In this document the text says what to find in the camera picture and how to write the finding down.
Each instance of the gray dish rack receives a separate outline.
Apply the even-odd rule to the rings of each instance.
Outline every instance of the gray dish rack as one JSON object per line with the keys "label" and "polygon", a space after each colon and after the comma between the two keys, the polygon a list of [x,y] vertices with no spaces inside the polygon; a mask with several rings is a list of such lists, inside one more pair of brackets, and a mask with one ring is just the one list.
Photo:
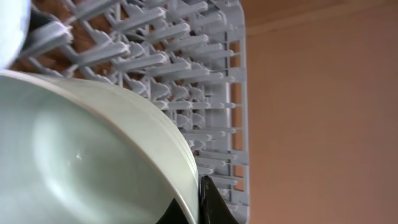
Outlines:
{"label": "gray dish rack", "polygon": [[[71,78],[78,70],[86,79],[124,86],[153,102],[181,130],[199,175],[209,175],[235,219],[247,223],[246,31],[239,0],[56,1],[72,16],[63,22],[52,16],[31,32],[19,58],[46,75]],[[128,15],[124,19],[122,9]],[[90,19],[101,14],[110,33],[90,26]],[[74,51],[74,23],[95,41],[92,49]],[[59,72],[40,64],[36,58],[53,49],[72,65]],[[105,75],[91,69],[105,62],[111,64]]]}

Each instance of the bowl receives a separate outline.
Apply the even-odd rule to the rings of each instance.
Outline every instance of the bowl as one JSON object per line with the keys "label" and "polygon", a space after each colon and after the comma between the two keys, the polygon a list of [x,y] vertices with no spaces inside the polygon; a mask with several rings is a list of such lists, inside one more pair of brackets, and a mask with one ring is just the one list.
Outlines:
{"label": "bowl", "polygon": [[198,172],[177,127],[119,86],[0,74],[0,223],[198,223]]}

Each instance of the white bowl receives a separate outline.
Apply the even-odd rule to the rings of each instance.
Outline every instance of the white bowl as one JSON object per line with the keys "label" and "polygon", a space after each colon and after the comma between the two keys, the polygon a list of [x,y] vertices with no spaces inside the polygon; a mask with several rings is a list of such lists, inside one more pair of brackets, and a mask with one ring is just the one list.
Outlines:
{"label": "white bowl", "polygon": [[173,198],[198,222],[189,146],[121,87],[2,71],[0,155],[0,223],[156,223]]}

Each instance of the dish drying rack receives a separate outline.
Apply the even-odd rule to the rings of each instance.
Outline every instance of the dish drying rack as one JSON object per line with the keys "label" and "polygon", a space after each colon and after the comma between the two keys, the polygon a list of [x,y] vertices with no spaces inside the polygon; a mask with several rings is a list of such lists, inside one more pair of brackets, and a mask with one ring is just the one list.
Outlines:
{"label": "dish drying rack", "polygon": [[[29,34],[19,58],[46,75],[71,78],[79,71],[153,102],[181,130],[199,175],[209,175],[235,219],[247,223],[246,31],[239,0],[57,1],[72,16],[61,22],[48,15],[52,19]],[[99,15],[110,23],[110,33],[90,25]],[[95,41],[92,49],[76,53],[71,47],[74,23]],[[72,65],[59,72],[36,59],[53,49]],[[92,67],[104,62],[111,70],[98,75]]]}

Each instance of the wooden surface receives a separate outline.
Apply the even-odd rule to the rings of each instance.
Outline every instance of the wooden surface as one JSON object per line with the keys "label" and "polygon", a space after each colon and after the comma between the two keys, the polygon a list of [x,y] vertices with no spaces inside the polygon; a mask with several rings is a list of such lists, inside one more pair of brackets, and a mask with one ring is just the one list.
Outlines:
{"label": "wooden surface", "polygon": [[251,224],[398,223],[398,5],[247,50]]}

